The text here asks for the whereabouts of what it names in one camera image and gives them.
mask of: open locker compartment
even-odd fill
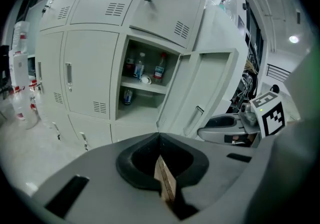
[[[121,86],[118,99],[117,120],[131,123],[155,124],[165,95],[150,91],[132,89],[130,105],[123,104],[126,87]]]
[[[128,37],[126,43],[125,57],[121,64],[121,82],[118,94],[118,112],[116,120],[122,122],[134,122],[155,124],[159,116],[162,103],[166,96],[171,78],[173,76],[179,54],[170,51],[166,47],[156,45],[141,38]],[[135,60],[140,53],[145,54],[143,73],[151,78],[151,84],[144,84],[133,73],[126,69],[126,59],[134,56]],[[165,52],[165,71],[160,83],[155,83],[153,78],[155,67],[159,64],[161,53]],[[133,91],[130,105],[123,104],[124,91],[130,88]]]

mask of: bottle label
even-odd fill
[[[138,79],[141,79],[141,76],[143,74],[143,70],[144,70],[144,65],[141,65],[141,64],[137,64],[134,68],[134,73],[133,73],[133,76],[138,78]]]
[[[158,79],[161,79],[162,78],[162,75],[164,73],[164,68],[163,67],[160,67],[160,66],[156,66],[155,67],[155,71],[154,71],[154,78],[158,78]]]

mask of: floor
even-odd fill
[[[31,129],[19,127],[9,100],[0,100],[0,165],[8,181],[29,196],[56,171],[83,153],[62,144],[41,120]]]

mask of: black slot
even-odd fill
[[[237,154],[237,153],[230,153],[230,154],[227,155],[227,158],[232,158],[232,159],[235,159],[235,160],[239,160],[241,162],[249,163],[252,157],[240,155],[240,154]]]
[[[45,208],[60,218],[64,218],[88,181],[86,177],[74,176]]]

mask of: water bottle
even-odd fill
[[[126,88],[123,94],[123,104],[129,105],[131,104],[131,99],[132,99],[133,91],[130,88]]]
[[[140,53],[140,56],[135,63],[133,76],[140,80],[145,68],[145,53]]]
[[[156,83],[160,83],[164,74],[165,66],[166,66],[166,53],[161,54],[161,60],[158,66],[155,67],[154,75],[155,78],[154,81]]]

